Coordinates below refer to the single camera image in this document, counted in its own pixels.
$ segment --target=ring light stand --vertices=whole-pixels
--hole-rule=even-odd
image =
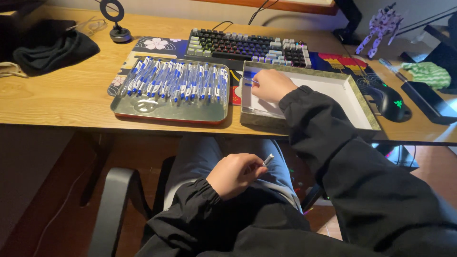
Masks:
[[[117,16],[109,15],[106,11],[107,4],[114,4],[119,10],[119,14]],[[100,11],[107,20],[114,22],[113,29],[110,31],[110,37],[114,43],[125,44],[132,41],[130,31],[118,24],[124,18],[124,8],[118,0],[101,0]]]

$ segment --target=white cable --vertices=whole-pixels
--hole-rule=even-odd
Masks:
[[[73,181],[73,184],[71,184],[71,187],[70,187],[70,190],[68,191],[68,194],[67,194],[67,197],[65,198],[65,201],[64,203],[62,204],[62,206],[60,207],[60,209],[57,211],[57,213],[54,215],[54,217],[48,222],[48,224],[44,227],[43,229],[43,232],[41,232],[41,235],[40,235],[40,239],[38,240],[38,244],[37,244],[37,247],[35,249],[35,252],[33,253],[32,257],[35,257],[38,253],[38,250],[40,249],[40,245],[41,245],[41,240],[43,239],[44,237],[44,233],[46,233],[46,230],[48,229],[48,227],[51,225],[51,223],[55,220],[55,218],[57,218],[57,216],[59,215],[60,211],[62,211],[62,209],[64,208],[65,204],[67,203],[68,201],[68,198],[70,198],[70,193],[71,193],[71,190],[73,190],[73,186],[76,184],[76,182],[79,180],[79,178],[87,171],[87,169],[89,168],[87,167],[86,169],[84,169],[84,171]]]

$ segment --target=black mouse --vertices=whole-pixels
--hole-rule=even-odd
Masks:
[[[405,122],[411,119],[411,110],[404,104],[403,98],[386,84],[371,82],[367,92],[373,97],[381,115],[393,122]]]

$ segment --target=person's left hand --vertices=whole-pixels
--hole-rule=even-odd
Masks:
[[[206,180],[222,200],[229,200],[268,171],[262,164],[257,155],[230,154],[217,163]]]

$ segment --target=black device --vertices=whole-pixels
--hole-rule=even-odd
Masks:
[[[426,83],[409,81],[401,88],[431,122],[441,125],[457,122],[457,112]]]
[[[231,70],[243,70],[245,60],[312,67],[302,41],[197,28],[190,33],[184,59],[224,64]]]
[[[353,0],[335,0],[336,5],[349,21],[346,28],[335,29],[333,35],[345,45],[359,45],[361,41],[354,34],[362,20],[362,13]]]
[[[379,113],[393,122],[405,122],[411,118],[411,110],[404,104],[403,98],[386,84],[370,83],[367,92],[376,104]]]
[[[114,4],[117,7],[117,9],[119,10],[117,16],[111,16],[108,14],[108,12],[106,11],[107,4]],[[114,43],[125,44],[132,41],[132,35],[130,34],[130,31],[126,28],[121,27],[118,24],[118,22],[120,22],[124,18],[125,14],[124,7],[118,0],[101,0],[100,11],[107,20],[114,22],[113,29],[110,31],[110,37]]]

